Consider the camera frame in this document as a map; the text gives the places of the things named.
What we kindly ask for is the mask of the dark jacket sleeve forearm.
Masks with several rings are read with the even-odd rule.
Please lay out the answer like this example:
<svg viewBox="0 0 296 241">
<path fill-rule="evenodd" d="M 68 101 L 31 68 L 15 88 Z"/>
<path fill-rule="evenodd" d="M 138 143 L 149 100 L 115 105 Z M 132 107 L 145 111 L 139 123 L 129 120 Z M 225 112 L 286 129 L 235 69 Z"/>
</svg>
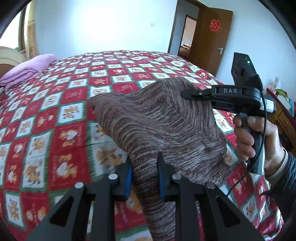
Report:
<svg viewBox="0 0 296 241">
<path fill-rule="evenodd" d="M 261 195 L 270 197 L 279 208 L 283 221 L 292 217 L 295 208 L 295 156 L 285 150 L 285 157 L 280 168 L 266 180 L 271 189 Z"/>
</svg>

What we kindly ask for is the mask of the person's right hand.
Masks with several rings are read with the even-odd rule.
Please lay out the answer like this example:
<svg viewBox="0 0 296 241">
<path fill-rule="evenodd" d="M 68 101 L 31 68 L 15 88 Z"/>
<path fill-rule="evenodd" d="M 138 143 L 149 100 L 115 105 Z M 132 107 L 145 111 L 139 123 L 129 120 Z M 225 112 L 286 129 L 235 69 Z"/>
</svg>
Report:
<svg viewBox="0 0 296 241">
<path fill-rule="evenodd" d="M 272 176 L 281 166 L 285 149 L 280 145 L 278 127 L 262 117 L 249 116 L 243 123 L 239 115 L 233 119 L 236 135 L 236 150 L 242 161 L 257 156 L 261 141 L 264 139 L 264 171 L 267 177 Z"/>
</svg>

